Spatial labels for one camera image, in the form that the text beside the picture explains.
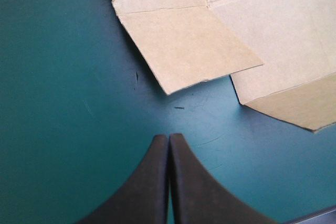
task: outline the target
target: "teal surface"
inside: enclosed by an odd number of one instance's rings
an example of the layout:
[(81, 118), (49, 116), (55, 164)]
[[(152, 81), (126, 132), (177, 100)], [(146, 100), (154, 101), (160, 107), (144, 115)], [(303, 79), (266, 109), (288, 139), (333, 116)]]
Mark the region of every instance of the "teal surface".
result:
[(0, 223), (78, 220), (173, 132), (278, 221), (336, 204), (335, 125), (240, 106), (229, 77), (167, 97), (110, 0), (0, 0)]

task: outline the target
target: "flattened cardboard box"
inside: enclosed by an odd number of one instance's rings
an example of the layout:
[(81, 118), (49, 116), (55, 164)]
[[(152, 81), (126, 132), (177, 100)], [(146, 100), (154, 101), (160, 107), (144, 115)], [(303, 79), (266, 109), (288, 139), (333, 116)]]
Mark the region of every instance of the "flattened cardboard box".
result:
[(336, 122), (336, 0), (112, 3), (167, 94), (233, 73), (241, 104), (313, 131)]

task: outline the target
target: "cardboard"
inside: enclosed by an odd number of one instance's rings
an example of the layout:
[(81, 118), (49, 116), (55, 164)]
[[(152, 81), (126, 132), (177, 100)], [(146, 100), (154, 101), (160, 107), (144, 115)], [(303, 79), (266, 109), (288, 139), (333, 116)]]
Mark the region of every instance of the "cardboard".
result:
[(233, 73), (241, 104), (314, 131), (336, 121), (336, 0), (112, 3), (167, 94)]
[(313, 131), (336, 121), (336, 0), (222, 0), (211, 10), (265, 63), (232, 75), (241, 104)]
[(166, 94), (263, 64), (206, 0), (112, 3)]

